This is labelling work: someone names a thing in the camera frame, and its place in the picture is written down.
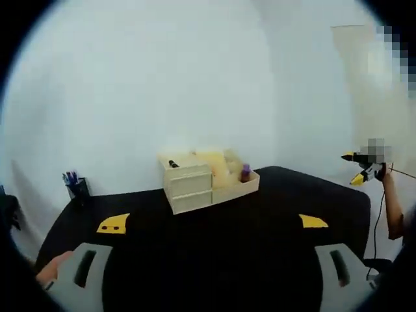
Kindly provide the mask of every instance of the small bottle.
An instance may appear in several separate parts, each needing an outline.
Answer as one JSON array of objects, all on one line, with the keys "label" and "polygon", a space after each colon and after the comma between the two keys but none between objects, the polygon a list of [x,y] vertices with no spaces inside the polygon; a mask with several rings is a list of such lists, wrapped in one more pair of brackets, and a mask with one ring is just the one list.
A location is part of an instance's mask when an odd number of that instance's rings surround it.
[{"label": "small bottle", "polygon": [[240,179],[241,183],[249,182],[250,172],[251,172],[250,165],[244,164],[241,170],[241,179]]}]

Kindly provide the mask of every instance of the black marker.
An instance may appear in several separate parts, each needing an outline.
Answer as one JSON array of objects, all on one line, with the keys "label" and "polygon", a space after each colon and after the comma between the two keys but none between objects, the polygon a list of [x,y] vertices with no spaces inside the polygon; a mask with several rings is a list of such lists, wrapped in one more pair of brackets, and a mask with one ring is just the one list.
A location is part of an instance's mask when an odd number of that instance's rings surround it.
[{"label": "black marker", "polygon": [[169,161],[169,166],[171,166],[172,168],[179,168],[179,166],[173,160]]}]

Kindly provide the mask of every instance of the small item in tray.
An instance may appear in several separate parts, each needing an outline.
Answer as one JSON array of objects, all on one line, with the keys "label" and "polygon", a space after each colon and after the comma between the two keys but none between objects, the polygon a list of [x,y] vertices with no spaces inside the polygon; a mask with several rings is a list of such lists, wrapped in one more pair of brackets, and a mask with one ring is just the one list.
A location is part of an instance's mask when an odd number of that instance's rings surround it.
[{"label": "small item in tray", "polygon": [[169,161],[169,166],[171,166],[172,168],[179,168],[179,166],[173,160]]},{"label": "small item in tray", "polygon": [[241,183],[245,183],[245,182],[249,182],[250,180],[250,165],[249,164],[244,164],[242,166],[242,170],[241,170]]}]

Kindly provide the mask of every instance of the pen holder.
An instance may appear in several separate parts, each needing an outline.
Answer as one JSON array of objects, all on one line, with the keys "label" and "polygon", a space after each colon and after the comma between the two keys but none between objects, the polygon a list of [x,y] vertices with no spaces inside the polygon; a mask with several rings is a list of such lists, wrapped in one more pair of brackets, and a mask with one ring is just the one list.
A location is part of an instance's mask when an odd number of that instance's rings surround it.
[{"label": "pen holder", "polygon": [[66,188],[68,189],[70,198],[74,201],[78,201],[83,206],[90,197],[90,193],[86,185],[86,179],[84,177],[80,177],[78,180],[78,184],[67,185]]}]

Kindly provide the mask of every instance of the black table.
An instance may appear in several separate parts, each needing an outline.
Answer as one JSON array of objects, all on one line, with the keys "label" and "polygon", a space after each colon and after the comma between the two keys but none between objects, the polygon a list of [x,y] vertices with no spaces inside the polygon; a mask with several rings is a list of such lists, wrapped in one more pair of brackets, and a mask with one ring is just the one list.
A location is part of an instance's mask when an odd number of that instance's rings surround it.
[{"label": "black table", "polygon": [[[172,215],[163,190],[96,196],[63,210],[36,267],[82,242],[114,246],[105,270],[106,311],[141,309],[319,309],[322,280],[313,247],[343,242],[364,255],[370,200],[362,192],[280,167],[256,170],[259,191]],[[126,235],[97,234],[130,213]],[[303,229],[299,213],[329,228]]]}]

